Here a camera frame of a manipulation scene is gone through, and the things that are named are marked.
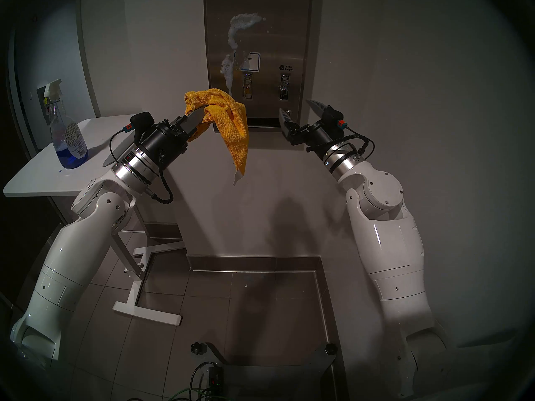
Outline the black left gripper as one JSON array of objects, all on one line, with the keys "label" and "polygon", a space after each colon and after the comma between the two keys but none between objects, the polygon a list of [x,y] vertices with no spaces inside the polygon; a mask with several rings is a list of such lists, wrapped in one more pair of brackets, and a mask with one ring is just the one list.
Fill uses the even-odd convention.
[{"label": "black left gripper", "polygon": [[135,119],[135,146],[141,150],[157,168],[164,170],[187,148],[187,141],[203,122],[205,109],[196,109],[184,115],[180,123],[167,119],[155,123],[154,119]]}]

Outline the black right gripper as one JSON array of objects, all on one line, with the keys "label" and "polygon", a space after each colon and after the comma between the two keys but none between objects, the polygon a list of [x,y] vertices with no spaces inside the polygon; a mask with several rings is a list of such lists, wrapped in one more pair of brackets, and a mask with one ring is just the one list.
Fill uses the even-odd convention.
[{"label": "black right gripper", "polygon": [[[334,109],[316,100],[307,99],[307,104],[316,115],[332,115]],[[284,135],[292,146],[305,144],[319,159],[323,160],[327,150],[335,145],[336,140],[345,136],[345,132],[338,125],[324,124],[322,120],[310,125],[299,127],[292,121],[290,115],[282,108],[279,109],[279,123]]]}]

